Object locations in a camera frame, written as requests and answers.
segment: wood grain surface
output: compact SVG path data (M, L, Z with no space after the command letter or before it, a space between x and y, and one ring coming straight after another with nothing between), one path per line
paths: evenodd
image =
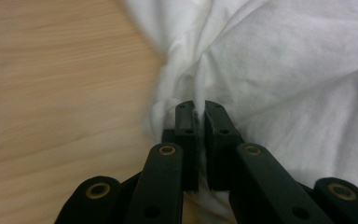
M141 171L162 64L119 2L0 1L0 223L53 223L84 180Z

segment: light wood surface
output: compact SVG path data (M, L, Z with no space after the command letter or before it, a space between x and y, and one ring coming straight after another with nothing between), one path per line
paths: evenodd
M0 1L0 223L53 223L84 180L141 171L162 64L119 2Z

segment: wrinkled fabric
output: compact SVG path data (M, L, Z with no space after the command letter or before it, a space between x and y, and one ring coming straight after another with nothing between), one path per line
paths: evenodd
M358 0L123 2L166 59L145 122L156 143L177 104L202 120L210 100L295 180L358 186ZM227 193L200 185L204 223L235 222Z

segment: screw hole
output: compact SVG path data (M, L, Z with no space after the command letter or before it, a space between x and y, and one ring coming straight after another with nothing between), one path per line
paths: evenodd
M148 206L144 210L145 217L148 218L158 217L159 213L160 213L159 208L155 205Z
M332 194L342 200L353 201L357 198L357 195L353 192L353 190L338 183L331 183L327 186L327 188Z
M247 146L244 149L248 154L252 156L258 156L261 154L261 149L258 147Z
M163 156L171 156L175 151L176 149L170 146L164 146L158 149L159 154Z
M110 186L106 183L96 183L91 185L87 190L86 190L86 196L90 199L100 199L104 196L106 196L106 194L108 194L110 191Z
M301 219L308 219L310 218L310 213L308 213L307 210L305 210L304 208L302 207L293 207L292 208L292 213L298 217L298 218L301 218Z
M229 133L229 131L228 130L220 130L220 133L222 133L222 134L228 134Z

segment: white fabric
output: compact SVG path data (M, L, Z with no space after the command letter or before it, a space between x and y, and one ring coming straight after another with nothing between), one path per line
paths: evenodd
M156 143L177 104L215 101L297 181L358 186L358 0L123 1L167 61L147 119ZM204 222L235 222L227 194L201 184Z

